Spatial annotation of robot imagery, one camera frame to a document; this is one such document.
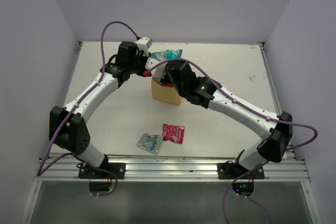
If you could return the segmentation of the teal snack packet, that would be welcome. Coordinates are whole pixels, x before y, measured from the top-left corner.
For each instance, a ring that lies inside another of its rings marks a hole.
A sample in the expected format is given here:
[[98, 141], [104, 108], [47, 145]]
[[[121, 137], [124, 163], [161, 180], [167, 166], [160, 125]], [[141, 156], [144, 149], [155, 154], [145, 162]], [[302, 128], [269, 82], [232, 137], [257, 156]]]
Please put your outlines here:
[[165, 50], [151, 53], [151, 58], [157, 61], [165, 61], [182, 57], [183, 50]]

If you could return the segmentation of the brown paper bag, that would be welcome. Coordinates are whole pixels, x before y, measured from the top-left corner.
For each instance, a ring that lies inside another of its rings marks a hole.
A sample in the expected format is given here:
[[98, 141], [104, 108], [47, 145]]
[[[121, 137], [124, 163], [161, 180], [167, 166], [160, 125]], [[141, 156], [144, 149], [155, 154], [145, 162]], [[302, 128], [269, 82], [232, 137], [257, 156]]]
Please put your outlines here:
[[178, 92], [173, 87], [160, 85], [156, 77], [151, 79], [151, 91], [152, 98], [155, 100], [173, 105], [181, 105], [182, 103], [182, 97]]

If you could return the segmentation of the small pink snack packet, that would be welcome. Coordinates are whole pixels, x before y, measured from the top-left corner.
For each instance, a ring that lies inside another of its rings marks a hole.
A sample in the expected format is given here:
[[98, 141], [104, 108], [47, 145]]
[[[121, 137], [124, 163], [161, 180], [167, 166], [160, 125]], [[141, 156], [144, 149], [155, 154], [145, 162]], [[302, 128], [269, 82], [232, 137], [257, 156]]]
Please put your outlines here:
[[184, 139], [184, 132], [184, 126], [163, 124], [163, 141], [170, 141], [175, 144], [182, 144]]

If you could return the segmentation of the small silver blue snack packet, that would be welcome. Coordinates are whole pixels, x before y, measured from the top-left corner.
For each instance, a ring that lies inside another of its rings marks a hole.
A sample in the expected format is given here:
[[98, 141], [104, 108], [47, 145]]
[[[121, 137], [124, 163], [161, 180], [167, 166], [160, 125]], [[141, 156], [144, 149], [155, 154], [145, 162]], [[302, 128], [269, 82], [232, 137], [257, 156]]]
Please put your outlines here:
[[163, 143], [163, 136], [161, 135], [150, 135], [149, 133], [144, 133], [137, 142], [137, 147], [157, 155]]

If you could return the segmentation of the red rice cracker packet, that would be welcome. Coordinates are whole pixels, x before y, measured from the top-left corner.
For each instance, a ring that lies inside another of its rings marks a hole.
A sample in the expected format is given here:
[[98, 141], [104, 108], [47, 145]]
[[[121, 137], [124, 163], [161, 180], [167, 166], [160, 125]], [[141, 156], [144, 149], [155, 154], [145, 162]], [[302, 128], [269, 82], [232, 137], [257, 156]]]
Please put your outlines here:
[[158, 85], [160, 85], [162, 87], [166, 87], [166, 88], [172, 88], [173, 87], [173, 85], [171, 83], [168, 83], [168, 82], [164, 82], [164, 83], [158, 82]]

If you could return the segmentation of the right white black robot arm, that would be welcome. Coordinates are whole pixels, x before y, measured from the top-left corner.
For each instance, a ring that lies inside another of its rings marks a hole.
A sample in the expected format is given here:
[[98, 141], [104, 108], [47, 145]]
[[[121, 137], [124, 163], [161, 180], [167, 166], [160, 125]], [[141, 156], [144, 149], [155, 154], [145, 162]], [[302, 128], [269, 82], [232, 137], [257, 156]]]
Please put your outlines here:
[[224, 165], [226, 174], [246, 178], [263, 162], [282, 161], [292, 137], [291, 114], [278, 115], [240, 99], [210, 77], [198, 77], [187, 61], [170, 61], [165, 71], [178, 94], [189, 103], [222, 113], [260, 137], [252, 147], [242, 150], [234, 162]]

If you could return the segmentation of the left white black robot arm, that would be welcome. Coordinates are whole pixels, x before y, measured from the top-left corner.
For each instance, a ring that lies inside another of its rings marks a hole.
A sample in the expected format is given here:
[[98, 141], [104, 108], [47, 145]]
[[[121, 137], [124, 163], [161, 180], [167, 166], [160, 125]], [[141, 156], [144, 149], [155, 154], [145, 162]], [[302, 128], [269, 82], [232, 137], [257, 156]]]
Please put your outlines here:
[[81, 95], [64, 107], [55, 106], [49, 117], [49, 139], [91, 165], [97, 178], [109, 172], [106, 155], [91, 142], [87, 123], [100, 104], [132, 74], [143, 76], [149, 69], [151, 39], [141, 37], [136, 42], [123, 41], [118, 52], [103, 66], [93, 83]]

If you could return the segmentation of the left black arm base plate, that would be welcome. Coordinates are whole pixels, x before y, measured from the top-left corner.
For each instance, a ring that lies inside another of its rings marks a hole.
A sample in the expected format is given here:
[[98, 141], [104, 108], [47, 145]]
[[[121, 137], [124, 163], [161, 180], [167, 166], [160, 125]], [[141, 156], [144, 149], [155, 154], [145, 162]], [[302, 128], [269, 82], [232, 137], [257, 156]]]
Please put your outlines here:
[[104, 163], [101, 167], [93, 167], [88, 164], [80, 163], [76, 167], [79, 169], [78, 178], [80, 179], [124, 179], [125, 163]]

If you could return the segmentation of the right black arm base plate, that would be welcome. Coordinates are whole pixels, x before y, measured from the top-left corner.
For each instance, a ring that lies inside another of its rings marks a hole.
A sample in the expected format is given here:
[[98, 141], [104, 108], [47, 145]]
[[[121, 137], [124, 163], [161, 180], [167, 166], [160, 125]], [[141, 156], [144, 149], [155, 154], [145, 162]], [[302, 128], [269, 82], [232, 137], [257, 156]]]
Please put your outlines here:
[[241, 177], [241, 179], [264, 179], [265, 174], [263, 168], [259, 168], [254, 172], [251, 172], [239, 164], [234, 163], [233, 161], [226, 161], [224, 163], [217, 163], [217, 174], [218, 179], [236, 179], [237, 177], [246, 175]]

